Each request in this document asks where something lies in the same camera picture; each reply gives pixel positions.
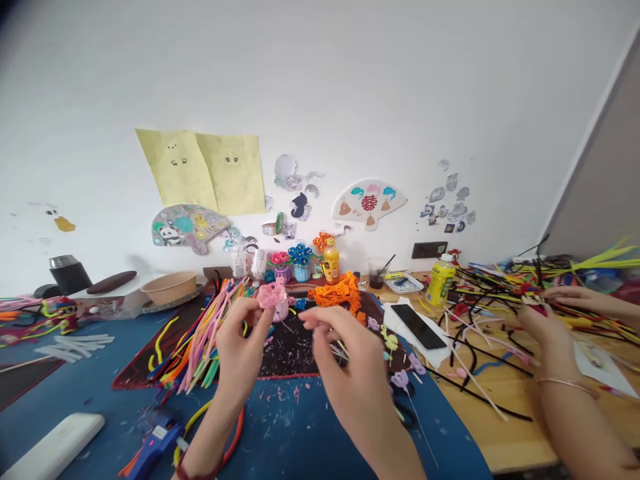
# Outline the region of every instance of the blue cutting mat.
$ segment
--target blue cutting mat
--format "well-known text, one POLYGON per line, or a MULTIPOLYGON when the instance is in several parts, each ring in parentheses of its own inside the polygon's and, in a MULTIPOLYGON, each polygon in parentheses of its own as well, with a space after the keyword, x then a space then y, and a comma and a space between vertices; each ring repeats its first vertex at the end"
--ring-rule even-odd
MULTIPOLYGON (((76 458, 59 478, 116 478, 140 448, 141 434, 134 428, 138 410, 153 404, 156 390, 114 391, 111 382, 170 318, 170 313, 156 313, 132 321, 96 322, 80 331, 79 335, 108 333, 116 340, 90 359, 63 365, 0 413, 0 473, 64 417, 80 411, 100 413, 106 424, 80 454, 83 458, 76 458)), ((44 339, 38 346, 51 342, 44 339)), ((36 347, 22 344, 2 349, 0 363, 34 359, 38 356, 33 352, 36 347)), ((415 378, 411 380, 416 387, 414 404, 440 466, 435 468, 422 434, 412 431, 429 479, 490 479, 480 450, 435 382, 428 376, 422 377, 423 385, 415 378)), ((180 412, 186 422, 214 392, 213 387, 198 389, 189 397, 170 398, 167 406, 180 412)), ((152 478, 169 479, 172 472, 171 459, 167 457, 158 464, 152 478)), ((247 402, 242 438, 219 478, 375 476, 336 419, 322 380, 315 377, 257 382, 247 402), (296 387, 301 390, 298 403, 293 396, 296 387)))

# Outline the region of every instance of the round wooden lid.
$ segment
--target round wooden lid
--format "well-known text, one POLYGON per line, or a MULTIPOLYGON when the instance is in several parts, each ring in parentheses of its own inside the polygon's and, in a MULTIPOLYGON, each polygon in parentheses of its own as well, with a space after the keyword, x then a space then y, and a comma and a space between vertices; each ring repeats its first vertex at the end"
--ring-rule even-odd
POLYGON ((100 280, 98 283, 93 284, 87 289, 87 293, 96 295, 98 293, 107 293, 116 288, 124 285, 126 282, 134 278, 138 272, 136 270, 129 270, 122 273, 116 273, 115 275, 100 280))

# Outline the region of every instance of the power outlet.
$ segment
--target power outlet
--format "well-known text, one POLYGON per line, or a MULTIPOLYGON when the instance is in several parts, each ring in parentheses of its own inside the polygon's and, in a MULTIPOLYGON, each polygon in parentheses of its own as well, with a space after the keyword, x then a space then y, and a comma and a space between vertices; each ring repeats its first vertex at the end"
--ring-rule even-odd
POLYGON ((448 242, 422 242, 413 244, 411 258, 440 258, 447 252, 448 242))

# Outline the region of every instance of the white remote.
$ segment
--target white remote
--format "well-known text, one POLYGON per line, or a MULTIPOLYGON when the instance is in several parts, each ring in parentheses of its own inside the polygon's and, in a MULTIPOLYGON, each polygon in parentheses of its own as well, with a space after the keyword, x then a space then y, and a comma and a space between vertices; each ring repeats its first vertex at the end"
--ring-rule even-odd
POLYGON ((0 480, 54 480, 104 424, 102 415, 72 413, 26 452, 0 480))

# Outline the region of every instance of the plastic bottle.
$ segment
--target plastic bottle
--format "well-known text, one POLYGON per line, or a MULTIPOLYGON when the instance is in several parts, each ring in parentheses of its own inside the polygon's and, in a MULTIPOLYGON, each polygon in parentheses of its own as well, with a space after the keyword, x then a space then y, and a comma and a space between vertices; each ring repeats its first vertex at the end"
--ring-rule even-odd
POLYGON ((241 279, 249 273, 249 257, 242 246, 234 245, 231 250, 231 274, 235 279, 241 279))
POLYGON ((324 251, 325 264, 325 280, 327 285, 335 285, 340 281, 340 252, 335 247, 335 239, 328 238, 327 246, 324 251))
POLYGON ((453 255, 443 253, 431 270, 431 283, 425 299, 435 307, 439 307, 447 301, 449 287, 455 276, 455 265, 451 263, 452 261, 453 255))
POLYGON ((254 288, 260 285, 260 280, 264 280, 267 270, 267 258, 264 250, 256 250, 253 254, 253 263, 251 264, 251 278, 253 279, 254 288))

